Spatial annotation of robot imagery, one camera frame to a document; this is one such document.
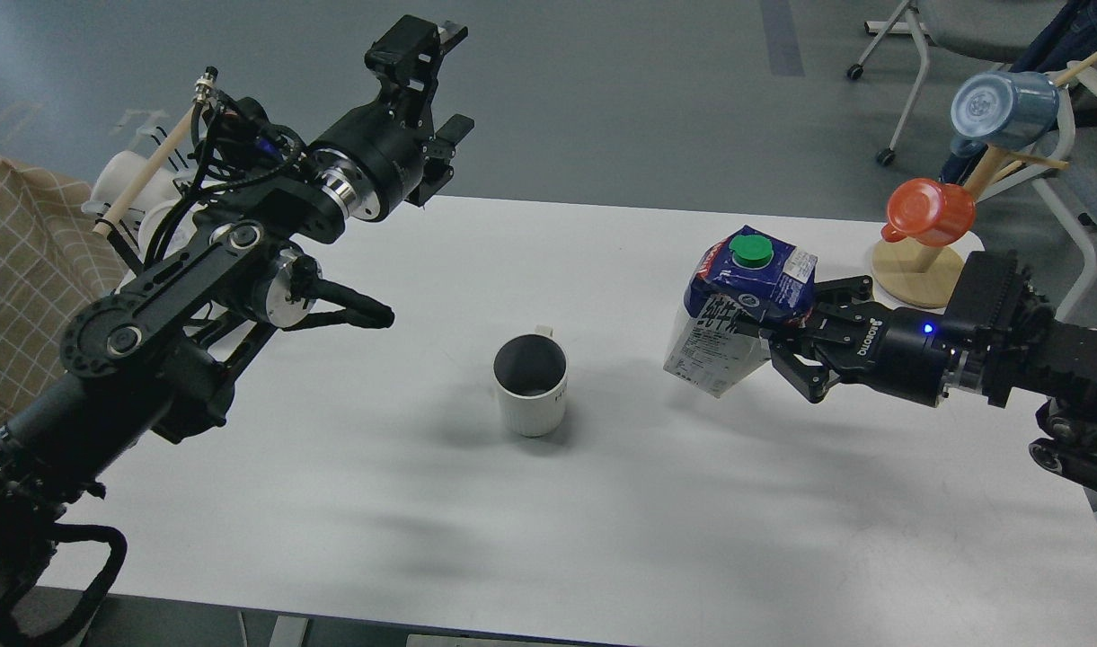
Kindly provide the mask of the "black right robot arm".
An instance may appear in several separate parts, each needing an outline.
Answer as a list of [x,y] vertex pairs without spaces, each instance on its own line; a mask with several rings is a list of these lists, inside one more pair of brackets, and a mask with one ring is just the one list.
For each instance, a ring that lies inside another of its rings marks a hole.
[[950,391],[1004,408],[1042,394],[1031,458],[1097,492],[1097,328],[1063,324],[1013,254],[969,254],[945,311],[890,308],[869,276],[824,281],[798,324],[758,324],[774,371],[810,402],[832,386],[868,386],[939,405]]

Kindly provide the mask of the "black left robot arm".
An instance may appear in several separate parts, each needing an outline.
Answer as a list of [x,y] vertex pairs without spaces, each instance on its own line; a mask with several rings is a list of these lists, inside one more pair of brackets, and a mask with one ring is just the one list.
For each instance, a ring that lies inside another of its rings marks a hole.
[[234,385],[280,331],[384,329],[389,306],[323,279],[295,243],[348,218],[383,222],[453,179],[473,120],[430,104],[463,24],[404,15],[365,53],[378,95],[306,143],[233,99],[207,68],[152,158],[97,222],[134,271],[59,343],[65,373],[0,425],[0,643],[59,646],[84,629],[128,555],[116,527],[67,524],[146,431],[172,443],[224,425]]

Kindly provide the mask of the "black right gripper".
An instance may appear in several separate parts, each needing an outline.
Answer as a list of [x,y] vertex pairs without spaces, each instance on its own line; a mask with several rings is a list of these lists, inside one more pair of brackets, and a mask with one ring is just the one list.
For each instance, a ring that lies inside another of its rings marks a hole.
[[771,365],[808,402],[853,384],[924,406],[939,405],[951,352],[942,316],[873,302],[868,275],[815,284],[804,332],[761,332]]

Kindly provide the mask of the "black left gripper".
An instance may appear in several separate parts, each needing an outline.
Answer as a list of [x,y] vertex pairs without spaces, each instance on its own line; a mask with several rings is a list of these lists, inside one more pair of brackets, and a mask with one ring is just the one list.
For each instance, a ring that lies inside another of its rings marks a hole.
[[453,180],[459,143],[475,121],[455,114],[433,130],[429,111],[438,70],[467,33],[407,13],[365,53],[378,102],[348,111],[307,148],[348,217],[383,222],[402,202],[422,208]]

